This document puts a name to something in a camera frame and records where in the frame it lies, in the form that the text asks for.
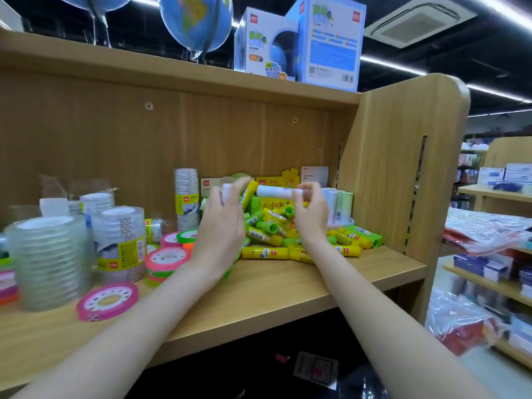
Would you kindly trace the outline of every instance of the hand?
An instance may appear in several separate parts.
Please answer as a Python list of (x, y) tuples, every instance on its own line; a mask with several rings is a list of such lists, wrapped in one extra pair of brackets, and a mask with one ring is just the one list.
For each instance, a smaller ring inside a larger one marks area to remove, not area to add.
[(203, 211), (192, 259), (197, 265), (212, 265), (220, 277), (235, 261), (246, 238), (240, 191), (249, 181), (240, 178), (232, 184), (225, 206), (220, 188), (214, 186)]
[[(315, 242), (325, 240), (327, 235), (327, 220), (329, 207), (321, 194), (320, 184), (305, 182), (297, 186), (303, 189), (303, 195), (292, 191), (295, 208), (295, 222), (297, 232), (301, 236), (303, 245), (309, 246)], [(303, 200), (309, 201), (308, 207), (303, 206)]]

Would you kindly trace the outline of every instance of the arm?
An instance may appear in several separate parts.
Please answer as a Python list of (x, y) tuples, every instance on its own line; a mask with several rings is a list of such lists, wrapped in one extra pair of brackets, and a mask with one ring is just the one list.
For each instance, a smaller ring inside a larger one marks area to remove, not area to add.
[(223, 276), (242, 247), (238, 199), (249, 178), (236, 181), (225, 207), (212, 188), (192, 259), (84, 347), (14, 398), (124, 397), (177, 322)]
[(317, 183), (293, 193), (296, 226), (329, 292), (382, 382), (395, 398), (493, 396), (475, 376), (406, 312), (369, 283), (324, 237), (327, 204)]

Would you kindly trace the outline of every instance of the globe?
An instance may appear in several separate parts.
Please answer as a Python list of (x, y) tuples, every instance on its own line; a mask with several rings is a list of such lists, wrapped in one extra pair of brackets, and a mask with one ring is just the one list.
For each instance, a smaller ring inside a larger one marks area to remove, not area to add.
[[(63, 0), (63, 1), (75, 7), (86, 9), (87, 11), (92, 10), (87, 0)], [(113, 11), (114, 9), (118, 9), (120, 7), (123, 7), (127, 3), (129, 3), (129, 0), (92, 0), (92, 2), (94, 3), (94, 8), (97, 11)]]
[[(216, 0), (159, 0), (161, 16), (170, 34), (192, 52), (203, 52), (215, 20)], [(220, 0), (218, 23), (207, 52), (226, 41), (233, 20), (232, 0)]]

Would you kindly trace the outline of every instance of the ceiling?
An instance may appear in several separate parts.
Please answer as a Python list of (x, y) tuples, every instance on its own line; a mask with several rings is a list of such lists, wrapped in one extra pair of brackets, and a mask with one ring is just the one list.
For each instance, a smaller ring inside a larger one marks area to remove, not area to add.
[[(24, 18), (28, 31), (86, 42), (91, 39), (88, 13), (61, 0), (5, 0)], [(366, 26), (410, 0), (356, 0), (367, 5)], [(452, 0), (478, 14), (462, 24), (398, 49), (364, 38), (362, 53), (395, 64), (427, 72), (454, 75), (474, 83), (532, 99), (532, 31), (492, 12), (475, 0)], [(504, 0), (532, 16), (532, 0)], [(233, 0), (235, 18), (246, 7), (284, 15), (294, 0)], [(112, 46), (176, 59), (187, 59), (186, 51), (166, 30), (157, 8), (130, 2), (107, 14)], [(232, 67), (233, 34), (224, 45), (206, 56), (207, 64)], [(359, 91), (412, 78), (413, 74), (362, 62)], [(532, 108), (517, 101), (471, 90), (471, 114)]]

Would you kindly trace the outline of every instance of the brand logo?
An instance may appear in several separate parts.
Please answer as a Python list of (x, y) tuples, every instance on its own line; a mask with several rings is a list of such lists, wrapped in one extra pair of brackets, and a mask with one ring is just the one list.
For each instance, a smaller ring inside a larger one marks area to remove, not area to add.
[(268, 44), (268, 40), (266, 39), (266, 36), (264, 36), (261, 32), (249, 31), (249, 45), (250, 46), (264, 47), (264, 45), (267, 45), (267, 44)]
[(312, 22), (314, 25), (329, 26), (329, 22), (333, 20), (333, 13), (326, 5), (314, 4), (312, 6)]

